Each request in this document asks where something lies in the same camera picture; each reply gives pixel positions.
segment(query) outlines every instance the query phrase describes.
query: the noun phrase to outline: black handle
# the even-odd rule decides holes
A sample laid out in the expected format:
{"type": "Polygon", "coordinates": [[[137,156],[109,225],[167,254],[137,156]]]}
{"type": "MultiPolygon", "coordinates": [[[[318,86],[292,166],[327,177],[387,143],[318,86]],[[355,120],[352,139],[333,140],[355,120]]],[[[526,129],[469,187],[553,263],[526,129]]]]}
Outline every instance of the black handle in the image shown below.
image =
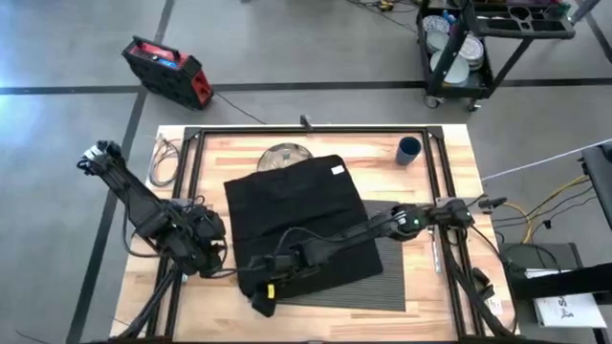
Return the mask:
{"type": "Polygon", "coordinates": [[[139,47],[139,48],[142,48],[142,43],[154,45],[154,46],[156,46],[158,48],[162,48],[164,50],[167,50],[167,51],[171,52],[172,55],[174,56],[174,59],[176,60],[176,62],[179,62],[181,60],[181,54],[179,53],[178,50],[176,50],[174,48],[166,47],[164,44],[155,43],[155,42],[150,41],[150,40],[148,40],[146,38],[138,37],[136,35],[133,35],[132,39],[134,39],[134,43],[136,43],[136,46],[139,47]]]}

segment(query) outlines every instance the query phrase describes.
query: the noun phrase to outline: white cable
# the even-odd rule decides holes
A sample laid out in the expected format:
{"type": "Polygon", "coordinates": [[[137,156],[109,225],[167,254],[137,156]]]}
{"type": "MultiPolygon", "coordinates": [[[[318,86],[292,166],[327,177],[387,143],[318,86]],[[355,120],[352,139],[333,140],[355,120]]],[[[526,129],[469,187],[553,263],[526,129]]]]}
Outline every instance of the white cable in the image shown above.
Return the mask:
{"type": "Polygon", "coordinates": [[[482,181],[482,182],[484,182],[484,181],[487,181],[487,180],[489,180],[489,179],[493,179],[493,178],[497,178],[497,177],[505,176],[505,175],[507,175],[507,174],[509,174],[509,173],[513,173],[513,172],[516,172],[516,171],[520,171],[520,170],[522,170],[522,169],[529,168],[529,167],[534,167],[534,166],[537,166],[537,165],[539,165],[539,164],[542,164],[542,163],[545,163],[545,162],[548,162],[548,161],[553,161],[553,160],[558,159],[558,158],[563,158],[563,157],[566,157],[566,156],[568,156],[568,155],[571,155],[571,154],[577,153],[577,152],[579,152],[579,151],[581,151],[581,150],[584,150],[584,149],[586,149],[586,148],[595,147],[595,146],[598,146],[598,145],[600,145],[600,144],[608,143],[608,142],[610,142],[610,141],[612,141],[612,139],[603,140],[603,141],[601,141],[601,142],[597,142],[597,143],[589,144],[589,145],[584,146],[584,147],[582,147],[582,148],[574,149],[574,150],[571,150],[571,151],[569,151],[569,152],[565,152],[565,153],[562,153],[562,154],[559,154],[559,155],[555,155],[554,157],[551,157],[551,158],[548,158],[548,159],[544,159],[544,160],[541,160],[541,161],[536,161],[536,162],[528,163],[528,164],[526,164],[526,165],[522,165],[522,166],[519,166],[519,167],[511,168],[511,169],[509,169],[509,170],[507,170],[507,171],[503,171],[503,172],[495,173],[494,175],[487,176],[487,177],[485,177],[485,178],[481,179],[481,181],[482,181]]]}

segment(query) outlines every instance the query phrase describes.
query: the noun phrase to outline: metal cart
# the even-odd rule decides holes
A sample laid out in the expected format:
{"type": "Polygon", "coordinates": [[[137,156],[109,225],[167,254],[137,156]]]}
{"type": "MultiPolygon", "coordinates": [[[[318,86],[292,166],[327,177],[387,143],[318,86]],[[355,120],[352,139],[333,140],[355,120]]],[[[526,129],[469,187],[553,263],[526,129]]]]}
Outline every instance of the metal cart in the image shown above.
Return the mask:
{"type": "Polygon", "coordinates": [[[513,3],[475,3],[458,0],[457,7],[431,8],[429,0],[423,0],[417,15],[419,46],[426,85],[424,103],[437,108],[448,98],[468,98],[468,111],[480,108],[477,101],[489,98],[504,80],[516,61],[525,53],[534,39],[571,39],[575,32],[565,15],[555,14],[556,4],[518,5],[513,3]],[[443,15],[447,10],[457,18],[450,28],[449,40],[434,71],[430,71],[431,54],[426,48],[426,32],[423,19],[428,15],[443,15]],[[484,47],[482,67],[471,71],[461,86],[444,82],[455,56],[459,54],[468,34],[478,38],[484,47]],[[497,75],[493,75],[485,37],[522,39],[521,44],[497,75]]]}

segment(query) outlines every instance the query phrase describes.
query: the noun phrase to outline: black towel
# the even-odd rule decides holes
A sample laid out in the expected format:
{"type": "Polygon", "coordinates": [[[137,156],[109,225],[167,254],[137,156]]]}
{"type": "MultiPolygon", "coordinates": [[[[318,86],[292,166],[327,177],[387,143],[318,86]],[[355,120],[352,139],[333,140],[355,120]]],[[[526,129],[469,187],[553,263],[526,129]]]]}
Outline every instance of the black towel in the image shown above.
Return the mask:
{"type": "MultiPolygon", "coordinates": [[[[367,220],[360,195],[339,156],[253,173],[226,182],[225,188],[238,267],[247,266],[252,256],[273,253],[283,232],[292,226],[327,237],[367,220]]],[[[308,238],[307,233],[292,232],[283,247],[308,238]]],[[[370,241],[334,255],[319,273],[279,287],[276,297],[325,290],[382,272],[376,244],[370,241]]],[[[265,271],[241,271],[238,285],[251,296],[266,278],[265,271]]]]}

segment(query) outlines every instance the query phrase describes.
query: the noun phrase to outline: yellow tag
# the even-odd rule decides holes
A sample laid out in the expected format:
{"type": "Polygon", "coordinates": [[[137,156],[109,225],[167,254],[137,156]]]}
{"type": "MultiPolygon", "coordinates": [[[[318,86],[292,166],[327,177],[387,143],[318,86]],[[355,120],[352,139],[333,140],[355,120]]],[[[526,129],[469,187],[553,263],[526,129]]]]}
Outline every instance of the yellow tag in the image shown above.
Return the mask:
{"type": "Polygon", "coordinates": [[[268,285],[268,298],[274,299],[274,284],[268,285]]]}

